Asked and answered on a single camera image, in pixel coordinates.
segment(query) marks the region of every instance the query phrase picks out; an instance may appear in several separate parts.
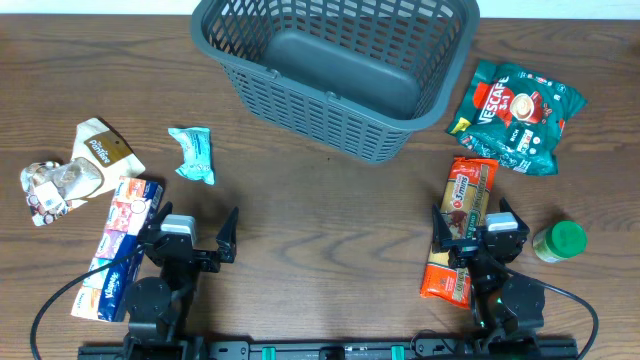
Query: blue and white package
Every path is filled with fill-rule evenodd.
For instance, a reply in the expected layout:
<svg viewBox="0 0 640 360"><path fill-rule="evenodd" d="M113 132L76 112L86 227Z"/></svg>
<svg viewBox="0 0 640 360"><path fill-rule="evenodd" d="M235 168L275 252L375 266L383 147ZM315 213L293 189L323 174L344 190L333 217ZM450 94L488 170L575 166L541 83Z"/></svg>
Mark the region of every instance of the blue and white package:
<svg viewBox="0 0 640 360"><path fill-rule="evenodd" d="M138 232L156 214L162 193L162 187L155 182L120 177L92 268L122 258L136 248ZM133 259L85 280L71 315L91 320L123 321L125 309L120 304L127 286L136 280L143 257L141 252Z"/></svg>
<svg viewBox="0 0 640 360"><path fill-rule="evenodd" d="M180 143L184 156L184 164L177 168L176 172L189 180L215 184L215 173L211 166L210 130L203 127L171 128L169 135Z"/></svg>

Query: green connector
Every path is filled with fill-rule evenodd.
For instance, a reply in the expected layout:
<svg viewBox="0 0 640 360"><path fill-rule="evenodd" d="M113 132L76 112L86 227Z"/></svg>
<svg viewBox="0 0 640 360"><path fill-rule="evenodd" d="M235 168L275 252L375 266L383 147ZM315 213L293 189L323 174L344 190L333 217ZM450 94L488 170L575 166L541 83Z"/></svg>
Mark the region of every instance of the green connector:
<svg viewBox="0 0 640 360"><path fill-rule="evenodd" d="M276 348L262 348L262 360L276 360Z"/></svg>
<svg viewBox="0 0 640 360"><path fill-rule="evenodd" d="M404 360L404 346L394 345L391 347L391 360Z"/></svg>

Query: green bottle cap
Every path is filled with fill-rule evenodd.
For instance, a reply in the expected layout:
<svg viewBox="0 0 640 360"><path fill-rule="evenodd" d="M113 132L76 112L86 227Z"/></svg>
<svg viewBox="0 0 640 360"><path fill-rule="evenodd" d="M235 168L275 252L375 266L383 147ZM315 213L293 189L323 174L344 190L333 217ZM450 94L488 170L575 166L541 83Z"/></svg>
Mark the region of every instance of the green bottle cap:
<svg viewBox="0 0 640 360"><path fill-rule="evenodd" d="M560 221L547 231L545 242L553 253L568 259L587 248L587 233L573 221Z"/></svg>

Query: orange snack bar wrapper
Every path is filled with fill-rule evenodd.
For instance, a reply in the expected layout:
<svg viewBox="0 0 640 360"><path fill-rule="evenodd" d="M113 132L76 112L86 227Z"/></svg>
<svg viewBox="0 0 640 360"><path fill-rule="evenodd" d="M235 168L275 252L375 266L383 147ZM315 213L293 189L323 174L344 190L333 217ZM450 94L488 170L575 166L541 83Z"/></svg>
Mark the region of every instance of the orange snack bar wrapper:
<svg viewBox="0 0 640 360"><path fill-rule="evenodd" d="M476 226L484 223L497 169L497 160L454 159L440 207L454 239L471 237ZM429 252L420 296L439 297L468 309L471 291L469 273L467 269L452 269L448 264L448 252L436 254L433 249Z"/></svg>

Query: gray plastic basket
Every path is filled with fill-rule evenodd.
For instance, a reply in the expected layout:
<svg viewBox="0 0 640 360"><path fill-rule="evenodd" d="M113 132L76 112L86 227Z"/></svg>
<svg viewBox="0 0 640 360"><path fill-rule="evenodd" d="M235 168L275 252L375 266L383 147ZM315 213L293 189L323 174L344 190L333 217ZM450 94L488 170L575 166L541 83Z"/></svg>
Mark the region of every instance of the gray plastic basket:
<svg viewBox="0 0 640 360"><path fill-rule="evenodd" d="M191 35L252 113L378 163L443 115L478 21L475 0L202 0Z"/></svg>

